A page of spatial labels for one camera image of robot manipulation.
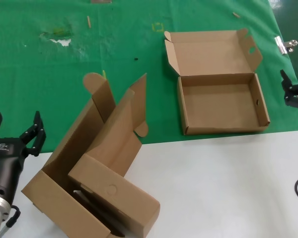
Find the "white surface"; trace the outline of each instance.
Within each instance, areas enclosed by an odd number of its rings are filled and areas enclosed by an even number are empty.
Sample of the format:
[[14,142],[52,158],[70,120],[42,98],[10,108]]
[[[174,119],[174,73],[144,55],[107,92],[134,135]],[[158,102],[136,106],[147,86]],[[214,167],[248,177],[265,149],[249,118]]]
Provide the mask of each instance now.
[[[20,192],[50,156],[29,157],[5,238],[65,238]],[[143,145],[126,179],[161,203],[148,238],[298,238],[298,131]]]

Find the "cardboard flap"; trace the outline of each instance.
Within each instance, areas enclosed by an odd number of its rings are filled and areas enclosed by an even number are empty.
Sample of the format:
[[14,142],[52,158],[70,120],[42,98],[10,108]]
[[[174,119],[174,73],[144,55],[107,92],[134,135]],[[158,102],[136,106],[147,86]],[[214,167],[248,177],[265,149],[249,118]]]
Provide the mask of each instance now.
[[148,134],[146,122],[146,83],[147,74],[143,75],[130,87],[135,93],[132,99],[133,127],[137,135],[141,137]]
[[180,75],[180,70],[179,70],[177,57],[176,57],[176,54],[175,54],[174,45],[170,41],[167,41],[167,40],[164,40],[164,42],[165,42],[165,47],[166,47],[166,50],[167,50],[169,64]]
[[160,204],[94,158],[84,155],[69,173],[82,188],[102,202],[132,232],[146,237]]
[[83,84],[91,93],[103,122],[107,121],[116,106],[108,81],[98,73],[88,73]]
[[254,72],[262,56],[246,34],[247,29],[165,32],[169,63],[180,76]]
[[122,176],[127,172],[141,147],[140,141],[133,132],[134,95],[134,91],[127,90],[86,152]]
[[251,36],[244,36],[239,39],[240,47],[244,52],[244,56],[252,72],[255,72],[259,64],[263,60],[263,56],[256,46],[256,43]]

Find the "cardboard box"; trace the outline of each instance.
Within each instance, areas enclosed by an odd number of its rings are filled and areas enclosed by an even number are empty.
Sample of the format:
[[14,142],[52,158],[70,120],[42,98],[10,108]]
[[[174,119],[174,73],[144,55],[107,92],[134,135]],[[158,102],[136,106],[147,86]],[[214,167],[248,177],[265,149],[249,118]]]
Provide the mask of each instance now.
[[247,29],[165,32],[179,74],[183,133],[263,131],[269,125],[257,74],[262,55]]
[[123,176],[142,145],[133,131],[140,136],[148,133],[146,75],[127,90],[118,106],[99,74],[88,74],[84,85],[92,99],[22,192],[69,238],[116,237],[111,226],[76,196],[77,190],[144,238],[160,204]]

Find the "green tablecloth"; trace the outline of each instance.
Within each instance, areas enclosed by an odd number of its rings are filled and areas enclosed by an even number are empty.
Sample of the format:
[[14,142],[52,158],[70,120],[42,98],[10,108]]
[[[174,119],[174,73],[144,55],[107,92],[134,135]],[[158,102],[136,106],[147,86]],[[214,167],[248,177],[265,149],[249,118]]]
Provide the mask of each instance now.
[[[285,105],[279,71],[295,74],[276,46],[280,31],[268,0],[0,0],[0,136],[20,135],[39,110],[47,133],[43,151],[52,151],[90,98],[83,76],[103,70],[116,102],[148,73],[149,134],[142,143],[226,136],[182,135],[177,75],[163,32],[244,27],[264,57],[256,72],[271,118],[265,132],[298,130],[298,109]],[[50,38],[72,41],[63,47]]]

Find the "box wall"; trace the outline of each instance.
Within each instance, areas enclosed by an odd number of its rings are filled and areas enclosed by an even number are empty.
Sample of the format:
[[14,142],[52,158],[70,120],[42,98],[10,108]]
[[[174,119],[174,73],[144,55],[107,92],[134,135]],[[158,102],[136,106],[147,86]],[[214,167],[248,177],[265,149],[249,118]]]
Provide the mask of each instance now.
[[120,220],[140,237],[150,230],[160,204],[99,161],[84,155],[69,173],[75,181],[92,191]]
[[[263,131],[267,125],[266,116],[268,116],[268,114],[265,114],[265,109],[266,109],[265,101],[261,94],[259,82],[256,81],[256,79],[257,77],[255,76],[254,73],[182,76],[178,81],[178,98],[179,98],[179,104],[180,104],[180,110],[181,110],[181,121],[182,121],[182,127],[183,127],[184,133],[186,132],[186,134],[200,134],[200,133],[221,133],[221,132],[230,133],[230,132]],[[228,90],[227,91],[228,94],[226,95],[226,97],[223,97],[224,96],[223,93],[225,93],[226,90]],[[191,99],[191,97],[187,98],[188,96],[186,95],[189,92],[192,93],[193,97],[194,95],[199,95],[198,92],[200,92],[202,93],[201,97],[202,95],[205,95],[206,98],[202,101],[198,101],[198,100],[201,100],[200,97],[197,97],[195,99],[193,98]],[[256,105],[256,100],[258,98],[260,98],[260,102],[261,102],[260,107]],[[213,105],[216,100],[221,100],[216,104],[217,106],[207,107],[206,103],[209,105]],[[227,118],[225,116],[226,113],[230,112],[231,110],[229,106],[218,108],[218,106],[221,105],[221,102],[223,102],[223,105],[225,105],[225,103],[228,103],[230,100],[233,102],[231,106],[232,107],[234,106],[235,108],[234,110],[236,110],[236,113],[237,113],[237,114],[233,113],[232,115],[238,115],[238,112],[247,113],[247,114],[241,114],[240,119],[244,118],[243,123],[241,121],[242,123],[240,124],[241,126],[238,126],[238,127],[234,126],[233,122],[234,120],[237,119],[236,117],[235,119],[234,118],[230,119],[230,117]],[[216,109],[219,110],[217,116],[212,119],[212,121],[214,121],[214,126],[212,127],[203,126],[203,124],[201,124],[201,126],[197,126],[196,124],[197,122],[192,123],[193,122],[192,109],[188,108],[188,106],[190,106],[190,104],[188,103],[192,103],[192,102],[195,102],[195,103],[199,102],[201,110],[207,109],[205,111],[206,114],[209,114],[211,111],[213,111],[210,114],[213,117],[215,116],[214,114],[215,110]],[[236,108],[237,105],[239,104],[240,104],[239,107],[242,106],[241,108],[242,111]],[[226,120],[226,119],[228,119],[228,121],[227,123],[225,123],[225,126],[224,125],[219,126],[220,124],[223,124],[223,122],[217,125],[217,122],[216,122],[217,120]],[[262,126],[261,124],[263,120],[264,122],[266,120],[266,123],[264,124],[265,126]]]
[[110,231],[43,171],[22,191],[70,238],[106,238]]
[[69,179],[68,173],[103,125],[104,122],[96,106],[92,100],[89,100],[42,171],[66,191],[73,191],[75,184]]

